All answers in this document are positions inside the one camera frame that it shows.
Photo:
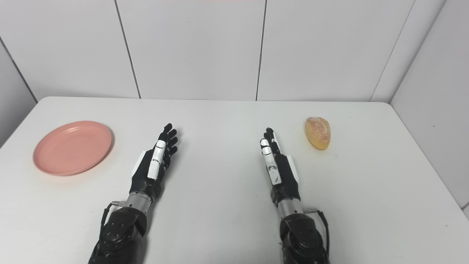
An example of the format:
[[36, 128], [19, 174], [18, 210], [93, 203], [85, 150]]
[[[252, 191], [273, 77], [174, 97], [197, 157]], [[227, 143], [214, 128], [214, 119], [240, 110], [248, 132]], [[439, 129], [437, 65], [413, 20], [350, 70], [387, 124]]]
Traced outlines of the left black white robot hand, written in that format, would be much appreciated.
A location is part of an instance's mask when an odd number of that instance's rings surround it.
[[152, 149], [143, 153], [131, 179], [129, 193], [145, 194], [150, 202], [159, 199], [163, 192], [162, 182], [169, 169], [173, 155], [178, 151], [177, 130], [167, 124]]

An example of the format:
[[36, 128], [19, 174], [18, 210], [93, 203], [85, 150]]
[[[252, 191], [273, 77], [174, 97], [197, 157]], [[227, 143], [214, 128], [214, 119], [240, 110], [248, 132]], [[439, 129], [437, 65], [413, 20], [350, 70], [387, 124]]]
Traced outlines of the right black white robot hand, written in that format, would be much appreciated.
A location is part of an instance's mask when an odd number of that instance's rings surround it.
[[260, 148], [271, 181], [271, 199], [275, 206], [284, 199], [300, 200], [298, 176], [290, 156], [280, 150], [274, 130], [267, 127]]

